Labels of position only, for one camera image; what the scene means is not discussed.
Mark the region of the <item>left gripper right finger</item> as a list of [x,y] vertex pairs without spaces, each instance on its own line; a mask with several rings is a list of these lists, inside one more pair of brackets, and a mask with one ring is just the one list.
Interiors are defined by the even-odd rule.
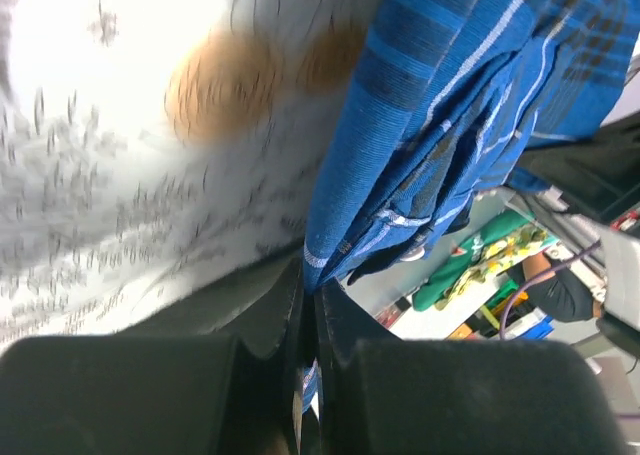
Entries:
[[314,296],[327,454],[621,454],[599,382],[551,341],[404,341],[337,282]]

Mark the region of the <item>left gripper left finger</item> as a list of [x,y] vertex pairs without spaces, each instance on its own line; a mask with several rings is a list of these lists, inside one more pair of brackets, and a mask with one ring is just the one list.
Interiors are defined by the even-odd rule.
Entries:
[[21,340],[1,358],[5,454],[295,454],[302,266],[209,333]]

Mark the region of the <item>blue plaid long sleeve shirt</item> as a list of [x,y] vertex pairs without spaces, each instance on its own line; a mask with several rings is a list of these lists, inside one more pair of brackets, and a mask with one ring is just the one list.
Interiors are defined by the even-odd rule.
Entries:
[[639,0],[382,0],[314,189],[306,292],[429,254],[481,191],[541,189],[518,158],[594,136],[638,35]]

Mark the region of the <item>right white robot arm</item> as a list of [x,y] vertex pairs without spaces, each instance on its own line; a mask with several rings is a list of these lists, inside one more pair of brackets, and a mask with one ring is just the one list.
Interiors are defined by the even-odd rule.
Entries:
[[614,346],[639,358],[639,239],[597,225],[607,276],[604,315],[596,322]]

